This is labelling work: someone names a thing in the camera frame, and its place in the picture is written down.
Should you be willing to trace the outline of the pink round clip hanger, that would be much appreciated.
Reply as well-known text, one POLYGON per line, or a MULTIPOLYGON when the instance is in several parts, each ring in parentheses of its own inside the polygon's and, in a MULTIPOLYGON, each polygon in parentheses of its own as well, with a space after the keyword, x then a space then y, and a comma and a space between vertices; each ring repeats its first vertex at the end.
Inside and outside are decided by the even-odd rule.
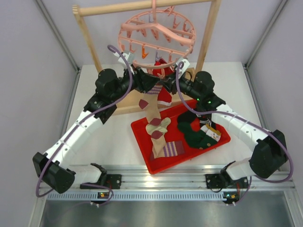
POLYGON ((120 26, 118 46, 123 51, 138 54, 133 65, 147 70, 172 67, 178 58, 192 53, 196 30, 188 18, 174 10, 174 6, 158 9, 156 1, 151 9, 132 16, 120 26), (142 59, 142 46, 148 56, 142 59), (158 52, 167 64, 155 66, 158 52))

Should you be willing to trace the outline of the beige purple striped sock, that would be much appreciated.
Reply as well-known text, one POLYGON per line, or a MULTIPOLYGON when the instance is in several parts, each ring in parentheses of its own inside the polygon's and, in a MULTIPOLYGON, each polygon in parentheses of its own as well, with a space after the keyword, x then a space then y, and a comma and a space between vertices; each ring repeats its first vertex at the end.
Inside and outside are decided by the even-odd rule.
POLYGON ((155 126, 160 125, 162 121, 158 109, 158 94, 161 88, 161 85, 155 85, 149 92, 143 94, 139 101, 139 107, 145 111, 148 123, 155 126))

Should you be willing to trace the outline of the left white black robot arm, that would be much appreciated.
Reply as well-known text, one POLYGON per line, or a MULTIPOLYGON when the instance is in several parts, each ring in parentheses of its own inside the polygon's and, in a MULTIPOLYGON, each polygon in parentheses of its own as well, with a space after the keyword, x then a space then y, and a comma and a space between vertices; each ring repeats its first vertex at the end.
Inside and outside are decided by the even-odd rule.
POLYGON ((113 69, 103 69, 95 81, 95 93, 88 100, 75 123, 65 134, 44 153, 33 156, 33 164, 38 177, 36 196, 46 193, 39 191, 41 183, 47 184, 51 191, 65 193, 79 185, 82 189, 106 188, 107 171, 100 164, 92 163, 84 167, 70 169, 72 158, 80 151, 95 131, 108 121, 129 92, 137 90, 150 94, 160 81, 152 70, 139 67, 124 69, 118 77, 113 69))

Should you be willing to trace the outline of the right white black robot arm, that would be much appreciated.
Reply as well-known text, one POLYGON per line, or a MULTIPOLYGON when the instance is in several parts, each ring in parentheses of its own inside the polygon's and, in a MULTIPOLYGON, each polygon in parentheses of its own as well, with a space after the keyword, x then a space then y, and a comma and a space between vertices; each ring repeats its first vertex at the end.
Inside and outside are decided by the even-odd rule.
POLYGON ((206 116, 224 127, 252 151, 251 157, 231 162, 220 171, 220 180, 225 187, 233 187, 244 177, 256 176, 267 181, 290 160, 284 134, 279 130, 270 132, 238 115, 214 93, 215 82, 208 72, 198 72, 194 81, 173 73, 161 84, 173 94, 185 94, 195 99, 193 113, 206 116))

